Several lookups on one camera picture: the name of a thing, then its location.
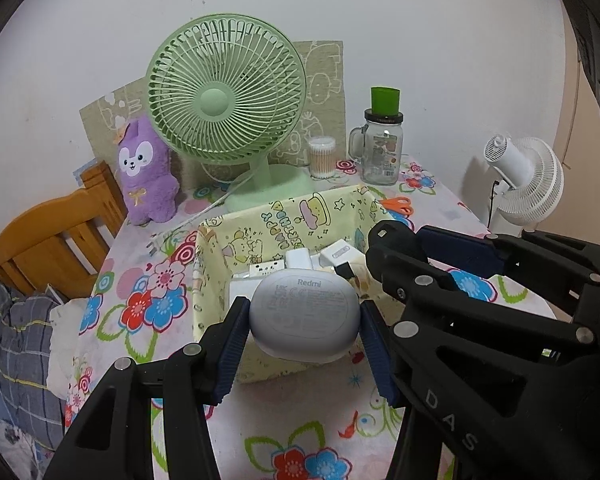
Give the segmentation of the white tall charger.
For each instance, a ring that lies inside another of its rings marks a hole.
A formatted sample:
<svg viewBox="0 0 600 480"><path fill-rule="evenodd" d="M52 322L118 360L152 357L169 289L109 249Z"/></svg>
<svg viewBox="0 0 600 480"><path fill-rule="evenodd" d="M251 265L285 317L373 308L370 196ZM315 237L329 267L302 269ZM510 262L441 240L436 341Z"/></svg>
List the white tall charger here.
<svg viewBox="0 0 600 480"><path fill-rule="evenodd" d="M308 248L294 248L286 252L285 266L287 269L312 270L313 263Z"/></svg>

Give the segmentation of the wooden chair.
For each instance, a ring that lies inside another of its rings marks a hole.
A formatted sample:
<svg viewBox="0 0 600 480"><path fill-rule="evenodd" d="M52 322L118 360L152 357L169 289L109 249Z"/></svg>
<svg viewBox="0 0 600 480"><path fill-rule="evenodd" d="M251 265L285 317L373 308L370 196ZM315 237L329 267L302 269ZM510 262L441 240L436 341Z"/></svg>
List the wooden chair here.
<svg viewBox="0 0 600 480"><path fill-rule="evenodd" d="M82 188L20 214L0 234L0 282L29 296L52 286L68 298L91 295L128 210L106 162L84 170Z"/></svg>

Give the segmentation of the glass jar green lid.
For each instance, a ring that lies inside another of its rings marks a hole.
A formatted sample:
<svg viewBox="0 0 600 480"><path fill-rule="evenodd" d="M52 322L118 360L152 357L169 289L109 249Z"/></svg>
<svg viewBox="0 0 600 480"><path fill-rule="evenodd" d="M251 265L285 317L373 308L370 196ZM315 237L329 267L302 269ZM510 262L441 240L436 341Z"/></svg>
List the glass jar green lid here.
<svg viewBox="0 0 600 480"><path fill-rule="evenodd" d="M361 179L371 185L398 182L404 116L400 90L370 88L370 107L364 110L364 125L349 134L349 155L360 166Z"/></svg>

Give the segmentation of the white remote control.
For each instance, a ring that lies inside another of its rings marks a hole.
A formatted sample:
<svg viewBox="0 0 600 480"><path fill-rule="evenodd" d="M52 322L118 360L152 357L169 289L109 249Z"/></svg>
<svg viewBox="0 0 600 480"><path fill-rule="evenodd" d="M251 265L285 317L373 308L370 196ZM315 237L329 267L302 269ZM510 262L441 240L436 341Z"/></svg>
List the white remote control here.
<svg viewBox="0 0 600 480"><path fill-rule="evenodd" d="M280 270L284 270L285 268L286 266L284 259L253 263L249 267L249 276L250 278L264 278L265 276Z"/></svg>

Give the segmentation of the cotton swab container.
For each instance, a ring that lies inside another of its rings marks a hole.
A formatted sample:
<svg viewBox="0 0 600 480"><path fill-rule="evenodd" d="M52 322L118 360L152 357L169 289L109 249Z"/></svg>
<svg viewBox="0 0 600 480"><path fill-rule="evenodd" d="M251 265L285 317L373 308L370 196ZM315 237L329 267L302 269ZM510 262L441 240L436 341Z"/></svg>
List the cotton swab container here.
<svg viewBox="0 0 600 480"><path fill-rule="evenodd" d="M332 136L314 136L308 141L309 170L312 177L328 179L336 171L336 140Z"/></svg>

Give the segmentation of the plaid grey bedding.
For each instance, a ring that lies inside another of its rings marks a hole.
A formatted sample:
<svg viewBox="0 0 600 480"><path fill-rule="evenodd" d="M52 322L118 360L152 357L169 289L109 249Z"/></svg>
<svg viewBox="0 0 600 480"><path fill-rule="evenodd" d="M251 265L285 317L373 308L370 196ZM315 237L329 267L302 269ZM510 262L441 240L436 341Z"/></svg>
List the plaid grey bedding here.
<svg viewBox="0 0 600 480"><path fill-rule="evenodd" d="M0 282L0 396L12 422L48 452L65 433L65 401L46 385L50 311L58 306L50 295L24 296Z"/></svg>

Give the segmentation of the white earbuds case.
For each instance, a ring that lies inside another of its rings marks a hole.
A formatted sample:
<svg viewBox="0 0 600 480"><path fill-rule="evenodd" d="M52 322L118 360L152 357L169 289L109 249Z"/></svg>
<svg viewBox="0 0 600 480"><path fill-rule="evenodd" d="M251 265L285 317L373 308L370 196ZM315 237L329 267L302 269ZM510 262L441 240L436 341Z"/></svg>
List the white earbuds case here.
<svg viewBox="0 0 600 480"><path fill-rule="evenodd" d="M285 269L264 278L249 307L250 332L269 356L324 364L348 353L358 336L360 302L337 274Z"/></svg>

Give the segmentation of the yellow patterned fabric box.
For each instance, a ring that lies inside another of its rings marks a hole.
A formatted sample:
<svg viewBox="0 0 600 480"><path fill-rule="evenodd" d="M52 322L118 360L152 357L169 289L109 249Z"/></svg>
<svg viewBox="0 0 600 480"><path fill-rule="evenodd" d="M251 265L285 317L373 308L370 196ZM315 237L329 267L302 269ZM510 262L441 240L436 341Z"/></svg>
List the yellow patterned fabric box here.
<svg viewBox="0 0 600 480"><path fill-rule="evenodd" d="M228 288L236 274L259 263L282 260L301 247L316 254L337 240L367 250L370 229L389 220L384 198L367 185L351 185L276 200L201 222L193 266L193 337L223 321Z"/></svg>

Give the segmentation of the purple plush toy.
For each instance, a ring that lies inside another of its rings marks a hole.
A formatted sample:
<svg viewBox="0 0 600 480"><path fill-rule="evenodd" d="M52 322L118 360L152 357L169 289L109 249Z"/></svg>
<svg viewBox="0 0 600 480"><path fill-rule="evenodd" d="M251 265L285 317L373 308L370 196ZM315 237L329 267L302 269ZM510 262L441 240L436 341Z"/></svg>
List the purple plush toy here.
<svg viewBox="0 0 600 480"><path fill-rule="evenodd" d="M174 217L180 184L171 172L171 151L146 115L119 130L117 167L129 222L142 226Z"/></svg>

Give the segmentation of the beige cartoon placemat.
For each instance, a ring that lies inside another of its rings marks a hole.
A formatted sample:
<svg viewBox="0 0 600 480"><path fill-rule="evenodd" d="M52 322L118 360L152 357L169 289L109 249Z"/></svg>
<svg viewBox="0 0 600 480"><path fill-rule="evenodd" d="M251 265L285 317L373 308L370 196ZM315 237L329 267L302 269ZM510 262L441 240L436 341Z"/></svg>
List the beige cartoon placemat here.
<svg viewBox="0 0 600 480"><path fill-rule="evenodd" d="M268 155L272 164L306 166L309 163L308 143L318 136L336 140L336 155L346 156L346 102L343 90L343 43L340 40L297 41L298 50L306 69L306 105L294 130L286 140ZM138 78L123 87L110 91L80 110L88 142L98 160L107 162L111 171L117 170L118 129L130 120L144 114L145 84ZM185 191L209 183L220 184L233 180L247 165L203 165L193 159L174 153L171 156L172 174Z"/></svg>

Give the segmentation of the white box pack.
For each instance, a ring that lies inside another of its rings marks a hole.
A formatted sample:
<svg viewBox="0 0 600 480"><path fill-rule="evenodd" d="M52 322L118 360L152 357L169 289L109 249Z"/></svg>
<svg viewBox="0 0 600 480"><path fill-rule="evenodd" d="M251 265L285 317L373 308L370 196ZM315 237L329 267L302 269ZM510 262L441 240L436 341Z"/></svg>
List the white box pack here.
<svg viewBox="0 0 600 480"><path fill-rule="evenodd" d="M249 301L252 300L254 292L262 282L262 278L252 278L251 276L241 275L235 276L228 284L226 293L227 307L231 307L238 297L244 297Z"/></svg>

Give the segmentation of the floral tablecloth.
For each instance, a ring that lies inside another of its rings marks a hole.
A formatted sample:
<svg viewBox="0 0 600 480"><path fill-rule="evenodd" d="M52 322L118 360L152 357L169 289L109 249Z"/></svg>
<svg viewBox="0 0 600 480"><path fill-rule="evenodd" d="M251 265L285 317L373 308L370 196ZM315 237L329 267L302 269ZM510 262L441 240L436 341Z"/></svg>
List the floral tablecloth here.
<svg viewBox="0 0 600 480"><path fill-rule="evenodd" d="M354 163L342 160L313 192L358 184ZM412 229L429 224L486 235L486 226L411 157L403 159L395 185L370 188L384 196L380 203L391 218ZM225 214L208 208L213 195L211 188L189 195L161 244L151 244L151 226L119 232L73 338L67 422L117 358L159 361L195 340L197 229ZM402 422L401 412L378 394L360 346L336 362L305 366L247 344L232 390L204 414L227 479L381 479Z"/></svg>

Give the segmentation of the green desk fan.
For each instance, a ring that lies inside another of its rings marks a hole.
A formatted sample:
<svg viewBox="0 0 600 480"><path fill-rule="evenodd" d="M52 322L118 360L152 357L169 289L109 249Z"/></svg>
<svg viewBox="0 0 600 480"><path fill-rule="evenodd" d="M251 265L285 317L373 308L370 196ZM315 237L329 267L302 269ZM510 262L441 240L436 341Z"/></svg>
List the green desk fan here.
<svg viewBox="0 0 600 480"><path fill-rule="evenodd" d="M229 211L313 192L306 170L268 160L306 105L306 70L275 26L244 14L196 18L160 44L145 82L148 116L170 148L248 166L224 195Z"/></svg>

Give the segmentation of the white square charger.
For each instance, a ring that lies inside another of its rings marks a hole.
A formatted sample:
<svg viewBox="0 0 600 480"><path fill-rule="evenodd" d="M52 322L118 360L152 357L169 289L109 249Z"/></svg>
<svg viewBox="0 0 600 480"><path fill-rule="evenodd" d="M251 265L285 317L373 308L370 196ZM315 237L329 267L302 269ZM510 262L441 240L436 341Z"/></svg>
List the white square charger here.
<svg viewBox="0 0 600 480"><path fill-rule="evenodd" d="M345 240L337 240L335 243L320 250L318 261L321 263L321 266L336 268L345 263L349 266L365 264L365 256L358 248L350 245Z"/></svg>

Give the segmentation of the beige door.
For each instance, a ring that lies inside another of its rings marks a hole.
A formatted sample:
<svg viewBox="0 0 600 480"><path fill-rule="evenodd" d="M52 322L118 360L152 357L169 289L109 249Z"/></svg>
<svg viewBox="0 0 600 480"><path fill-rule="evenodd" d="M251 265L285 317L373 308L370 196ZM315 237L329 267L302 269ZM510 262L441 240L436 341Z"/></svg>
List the beige door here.
<svg viewBox="0 0 600 480"><path fill-rule="evenodd" d="M586 81L576 37L564 19L566 65L554 152L564 170L564 192L543 231L600 244L600 111Z"/></svg>

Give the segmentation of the white standing fan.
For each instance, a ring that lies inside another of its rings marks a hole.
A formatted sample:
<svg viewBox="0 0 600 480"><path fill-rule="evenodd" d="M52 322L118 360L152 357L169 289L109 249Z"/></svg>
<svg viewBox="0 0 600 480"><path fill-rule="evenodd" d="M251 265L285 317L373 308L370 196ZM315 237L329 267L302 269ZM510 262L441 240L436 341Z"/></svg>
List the white standing fan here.
<svg viewBox="0 0 600 480"><path fill-rule="evenodd" d="M562 163L550 144L494 133L471 159L460 195L490 231L517 235L550 218L564 187Z"/></svg>

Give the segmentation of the cream bear compact mirror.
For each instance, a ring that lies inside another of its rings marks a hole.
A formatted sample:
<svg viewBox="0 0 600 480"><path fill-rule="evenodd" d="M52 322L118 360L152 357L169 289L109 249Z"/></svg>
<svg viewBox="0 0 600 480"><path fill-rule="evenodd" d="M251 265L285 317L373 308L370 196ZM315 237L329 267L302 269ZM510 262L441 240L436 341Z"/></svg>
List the cream bear compact mirror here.
<svg viewBox="0 0 600 480"><path fill-rule="evenodd" d="M346 261L335 266L335 272L356 290L358 296L364 297L370 292L370 281L364 264Z"/></svg>

